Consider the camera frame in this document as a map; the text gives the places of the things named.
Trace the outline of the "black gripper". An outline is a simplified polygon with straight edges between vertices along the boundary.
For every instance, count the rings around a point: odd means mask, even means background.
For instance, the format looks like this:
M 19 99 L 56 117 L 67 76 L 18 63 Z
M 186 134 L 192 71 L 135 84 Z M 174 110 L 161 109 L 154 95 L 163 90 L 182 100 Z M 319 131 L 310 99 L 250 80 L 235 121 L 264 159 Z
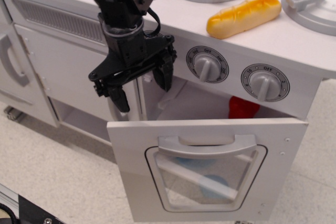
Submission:
M 153 71 L 155 82 L 161 89 L 170 90 L 176 59 L 174 36 L 156 31 L 148 34 L 142 27 L 118 29 L 102 26 L 102 30 L 108 55 L 89 73 L 89 80 L 95 83 L 98 96 L 110 96 L 120 112 L 128 113 L 130 107 L 122 86 L 149 71 Z

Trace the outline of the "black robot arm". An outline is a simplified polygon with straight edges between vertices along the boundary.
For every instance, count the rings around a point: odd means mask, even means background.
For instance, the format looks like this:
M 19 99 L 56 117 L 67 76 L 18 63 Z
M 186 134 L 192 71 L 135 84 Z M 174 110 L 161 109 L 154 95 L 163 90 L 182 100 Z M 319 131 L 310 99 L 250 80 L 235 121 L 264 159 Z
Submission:
M 130 111 L 123 85 L 153 72 L 159 87 L 169 91 L 173 79 L 176 51 L 172 35 L 160 35 L 161 27 L 146 33 L 143 16 L 150 14 L 154 0 L 94 0 L 100 8 L 98 15 L 108 55 L 89 73 L 98 96 L 109 97 L 120 112 Z

